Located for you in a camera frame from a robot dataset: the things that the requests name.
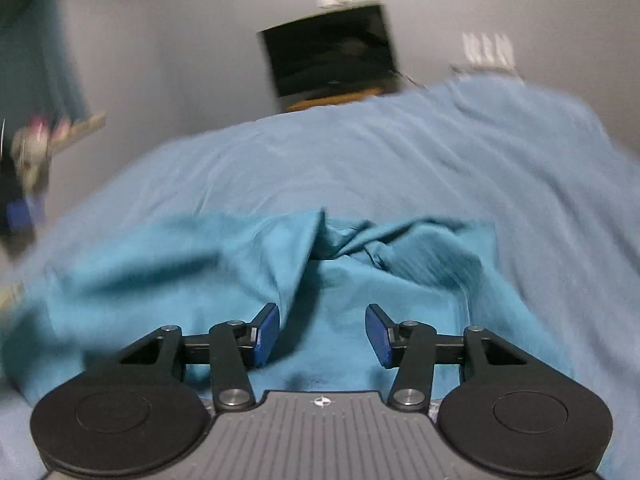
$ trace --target bed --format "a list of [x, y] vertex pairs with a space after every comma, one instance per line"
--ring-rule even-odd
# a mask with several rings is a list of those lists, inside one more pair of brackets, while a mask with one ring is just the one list
[[[640, 166], [583, 102], [474, 76], [169, 142], [52, 227], [4, 280], [28, 282], [179, 212], [489, 220], [501, 272], [612, 411], [601, 472], [630, 479], [640, 470], [639, 199]], [[4, 478], [44, 472], [29, 413], [5, 385]]]

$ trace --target black circular motor housing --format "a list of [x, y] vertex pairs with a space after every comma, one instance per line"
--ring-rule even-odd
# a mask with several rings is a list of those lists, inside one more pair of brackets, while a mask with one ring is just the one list
[[525, 478], [594, 471], [613, 430], [604, 402], [569, 379], [535, 386], [470, 380], [444, 398], [438, 426], [460, 455]]
[[197, 443], [209, 421], [197, 394], [177, 381], [113, 386], [70, 381], [36, 405], [31, 434], [50, 468], [112, 478], [172, 462]]

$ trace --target teal cloth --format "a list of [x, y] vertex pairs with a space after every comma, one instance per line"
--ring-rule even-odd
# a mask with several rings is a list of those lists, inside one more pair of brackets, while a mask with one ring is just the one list
[[[484, 326], [570, 373], [498, 273], [496, 254], [494, 229], [483, 222], [375, 225], [323, 211], [167, 218], [31, 283], [2, 347], [4, 369], [34, 403], [161, 325], [205, 333], [274, 301], [281, 332], [268, 365], [251, 372], [258, 397], [267, 389], [388, 392], [395, 371], [380, 366], [367, 340], [369, 303], [439, 333]], [[436, 367], [433, 397], [457, 384], [455, 367]]]

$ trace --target gray ribbed plate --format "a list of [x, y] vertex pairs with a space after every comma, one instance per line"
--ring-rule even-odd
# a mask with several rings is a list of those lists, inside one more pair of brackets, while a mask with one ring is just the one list
[[428, 417], [396, 412], [377, 392], [270, 392], [254, 410], [220, 415], [198, 449], [146, 478], [498, 479], [455, 455]]

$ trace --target metal screw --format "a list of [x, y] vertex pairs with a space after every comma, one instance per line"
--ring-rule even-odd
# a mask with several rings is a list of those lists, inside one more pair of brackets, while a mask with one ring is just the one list
[[232, 388], [220, 393], [218, 400], [226, 406], [240, 406], [251, 399], [248, 392], [241, 390], [240, 388]]
[[415, 406], [424, 401], [424, 393], [413, 388], [405, 388], [394, 393], [394, 400], [403, 406]]

